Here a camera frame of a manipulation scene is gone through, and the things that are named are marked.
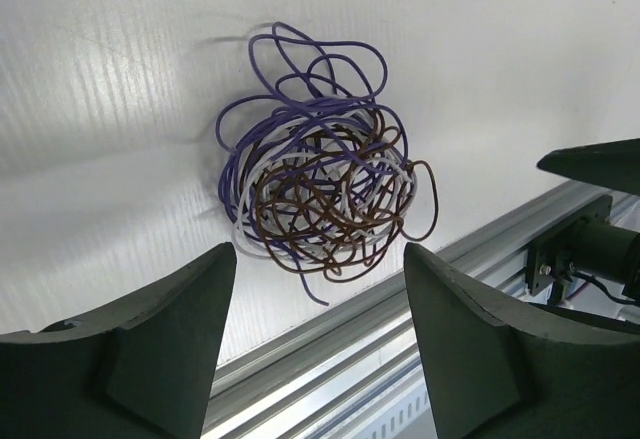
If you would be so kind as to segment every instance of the black cylinder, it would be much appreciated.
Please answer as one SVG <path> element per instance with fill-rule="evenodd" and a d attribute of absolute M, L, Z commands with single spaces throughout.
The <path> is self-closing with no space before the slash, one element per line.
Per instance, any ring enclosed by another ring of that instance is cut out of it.
<path fill-rule="evenodd" d="M 571 260 L 579 271 L 631 286 L 640 266 L 640 234 L 597 221 L 577 226 Z"/>

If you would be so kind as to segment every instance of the mounting plate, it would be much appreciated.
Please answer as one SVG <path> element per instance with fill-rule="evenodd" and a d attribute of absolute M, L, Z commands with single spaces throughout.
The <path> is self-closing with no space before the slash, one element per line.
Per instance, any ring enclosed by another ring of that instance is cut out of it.
<path fill-rule="evenodd" d="M 563 251 L 571 239 L 574 226 L 584 218 L 607 222 L 613 198 L 603 195 L 546 230 L 529 244 L 525 280 L 532 296 L 537 295 L 556 279 L 555 272 L 562 266 Z"/>

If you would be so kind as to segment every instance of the tangled cable pile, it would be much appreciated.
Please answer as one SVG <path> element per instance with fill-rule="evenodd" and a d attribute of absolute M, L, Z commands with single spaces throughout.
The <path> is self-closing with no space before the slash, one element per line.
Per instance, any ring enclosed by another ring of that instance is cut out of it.
<path fill-rule="evenodd" d="M 291 71 L 273 84 L 256 60 L 255 46 L 260 41 L 270 41 Z M 294 45 L 313 48 L 317 57 L 306 68 L 298 68 L 285 50 Z M 380 85 L 374 90 L 352 58 L 325 52 L 328 47 L 371 52 L 382 66 Z M 422 241 L 433 232 L 438 217 L 433 171 L 425 161 L 409 160 L 400 118 L 376 102 L 388 71 L 374 47 L 356 41 L 314 41 L 277 22 L 270 34 L 249 40 L 249 60 L 267 94 L 232 102 L 216 120 L 217 140 L 230 154 L 218 196 L 235 224 L 236 247 L 300 274 L 309 297 L 327 305 L 311 293 L 305 274 L 322 272 L 331 282 L 353 281 L 382 261 L 399 234 Z M 338 62 L 352 68 L 366 94 L 353 95 L 338 83 L 334 68 Z M 301 101 L 285 94 L 283 85 L 290 81 L 302 81 L 310 97 Z M 242 104 L 265 100 L 277 103 L 271 115 L 246 132 L 235 147 L 226 144 L 221 135 L 225 116 Z M 434 217 L 426 234 L 414 238 L 403 226 L 417 192 L 418 165 L 427 169 L 431 179 Z M 350 277 L 342 276 L 345 267 L 355 265 L 363 267 Z"/>

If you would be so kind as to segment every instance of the black bracket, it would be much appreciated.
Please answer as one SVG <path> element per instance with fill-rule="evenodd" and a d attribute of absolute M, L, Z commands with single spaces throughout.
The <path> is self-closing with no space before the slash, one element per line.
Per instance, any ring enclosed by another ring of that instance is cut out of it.
<path fill-rule="evenodd" d="M 568 245 L 576 227 L 585 220 L 607 223 L 612 205 L 613 198 L 603 195 L 543 232 L 529 244 L 525 279 L 531 295 L 537 295 L 554 282 L 565 280 Z"/>

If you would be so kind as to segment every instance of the bolt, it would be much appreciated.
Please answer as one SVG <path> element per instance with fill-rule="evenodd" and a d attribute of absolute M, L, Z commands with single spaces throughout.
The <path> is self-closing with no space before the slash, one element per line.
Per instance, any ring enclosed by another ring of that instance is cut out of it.
<path fill-rule="evenodd" d="M 548 264 L 542 264 L 538 272 L 541 276 L 548 276 L 549 274 L 551 274 L 551 266 L 549 266 Z"/>

